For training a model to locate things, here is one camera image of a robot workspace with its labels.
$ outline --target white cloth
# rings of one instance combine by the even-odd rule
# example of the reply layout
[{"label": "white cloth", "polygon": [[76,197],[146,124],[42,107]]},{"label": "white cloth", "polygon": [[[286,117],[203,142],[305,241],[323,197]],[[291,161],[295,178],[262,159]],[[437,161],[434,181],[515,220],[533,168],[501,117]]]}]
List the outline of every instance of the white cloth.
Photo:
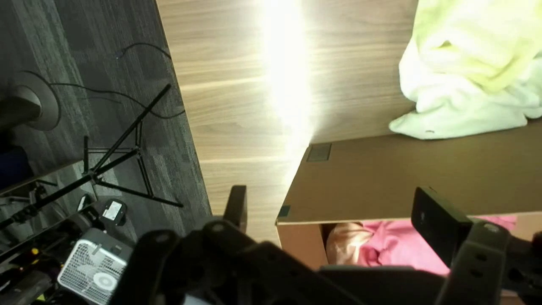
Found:
[{"label": "white cloth", "polygon": [[449,139],[527,125],[542,117],[542,54],[505,90],[488,93],[471,80],[437,73],[415,42],[406,46],[400,63],[401,92],[415,102],[389,129],[417,139]]},{"label": "white cloth", "polygon": [[327,261],[330,264],[359,264],[359,251],[373,232],[359,222],[339,224],[327,237]]},{"label": "white cloth", "polygon": [[418,0],[412,31],[425,64],[501,92],[542,51],[542,0]]}]

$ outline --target black cable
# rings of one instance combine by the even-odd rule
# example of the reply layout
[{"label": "black cable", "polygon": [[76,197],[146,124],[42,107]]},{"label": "black cable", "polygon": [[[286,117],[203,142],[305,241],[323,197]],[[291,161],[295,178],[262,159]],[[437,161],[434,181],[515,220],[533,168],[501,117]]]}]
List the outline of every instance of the black cable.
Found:
[{"label": "black cable", "polygon": [[[122,92],[115,92],[115,90],[102,90],[102,88],[90,88],[90,86],[83,86],[80,83],[61,83],[61,81],[47,81],[44,76],[41,76],[39,73],[34,73],[34,71],[25,71],[25,73],[30,73],[37,78],[41,78],[44,83],[47,83],[49,86],[71,86],[71,88],[81,88],[81,90],[86,90],[86,92],[93,92],[93,93],[98,93],[98,95],[118,95],[118,97],[124,97],[127,100],[130,100],[132,103],[137,103],[141,109],[146,109],[146,105],[142,102],[139,102],[137,98],[134,98],[132,95],[127,95],[127,93],[122,93]],[[174,119],[174,117],[179,117],[185,114],[185,109],[179,110],[178,114],[173,114],[173,115],[161,115],[161,114],[156,114],[154,110],[151,110],[151,115],[157,117],[157,119]]]},{"label": "black cable", "polygon": [[118,56],[117,56],[117,59],[120,61],[125,56],[127,51],[130,51],[134,48],[141,48],[141,46],[152,48],[152,49],[159,51],[163,56],[166,56],[171,61],[171,54],[168,51],[164,51],[163,48],[159,48],[156,44],[144,42],[144,41],[137,41],[134,44],[129,44],[129,46],[122,48]]},{"label": "black cable", "polygon": [[80,102],[83,102],[83,100],[103,100],[103,102],[117,103],[117,105],[122,103],[120,100],[113,100],[113,98],[108,98],[108,97],[98,97],[98,95],[80,97],[78,100]]}]

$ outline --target cardboard box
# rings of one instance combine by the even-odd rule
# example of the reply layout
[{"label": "cardboard box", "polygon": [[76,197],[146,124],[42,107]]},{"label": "cardboard box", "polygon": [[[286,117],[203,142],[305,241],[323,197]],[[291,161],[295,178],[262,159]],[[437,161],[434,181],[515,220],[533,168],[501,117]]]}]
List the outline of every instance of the cardboard box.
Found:
[{"label": "cardboard box", "polygon": [[450,141],[383,136],[306,149],[276,225],[283,249],[327,264],[329,224],[410,219],[430,186],[467,215],[518,214],[520,234],[542,231],[542,122]]}]

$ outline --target pink clothing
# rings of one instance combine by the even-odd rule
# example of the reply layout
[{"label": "pink clothing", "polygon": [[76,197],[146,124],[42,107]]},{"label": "pink clothing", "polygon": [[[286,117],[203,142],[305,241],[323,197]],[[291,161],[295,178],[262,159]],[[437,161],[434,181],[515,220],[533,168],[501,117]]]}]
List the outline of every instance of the pink clothing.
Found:
[{"label": "pink clothing", "polygon": [[[505,229],[515,227],[515,217],[481,217]],[[415,269],[447,275],[449,268],[440,261],[410,220],[369,220],[362,227],[373,237],[359,251],[362,266],[412,266]]]}]

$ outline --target wire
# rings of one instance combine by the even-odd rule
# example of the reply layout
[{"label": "wire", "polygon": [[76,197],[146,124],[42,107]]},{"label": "wire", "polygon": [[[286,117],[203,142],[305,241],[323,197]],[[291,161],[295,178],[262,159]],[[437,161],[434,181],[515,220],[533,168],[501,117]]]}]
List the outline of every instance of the wire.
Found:
[{"label": "wire", "polygon": [[[115,92],[115,90],[100,90],[100,88],[90,88],[90,86],[83,86],[83,85],[78,85],[78,83],[49,83],[51,86],[71,86],[71,88],[81,88],[81,90],[86,90],[86,92],[93,92],[93,93],[98,93],[98,95],[118,95],[118,97],[124,97],[134,103],[137,103],[141,109],[146,109],[146,105],[142,102],[139,102],[137,98],[127,95],[127,93],[122,93],[122,92]],[[161,114],[156,114],[154,110],[151,110],[151,114],[157,119],[174,119],[174,117],[179,117],[185,114],[185,110],[179,110],[178,114],[173,114],[173,115],[161,115]]]},{"label": "wire", "polygon": [[103,100],[103,102],[110,102],[110,103],[117,103],[117,105],[120,105],[122,102],[120,100],[113,100],[113,98],[107,98],[107,97],[93,97],[93,95],[90,95],[90,97],[80,97],[78,98],[80,102],[83,102],[83,100]]},{"label": "wire", "polygon": [[159,48],[156,44],[144,42],[144,41],[137,41],[134,44],[129,44],[129,46],[122,48],[118,56],[117,56],[117,61],[120,61],[130,49],[141,48],[141,46],[152,48],[152,49],[159,51],[163,56],[166,56],[171,61],[171,54],[168,51],[164,51],[163,48]]}]

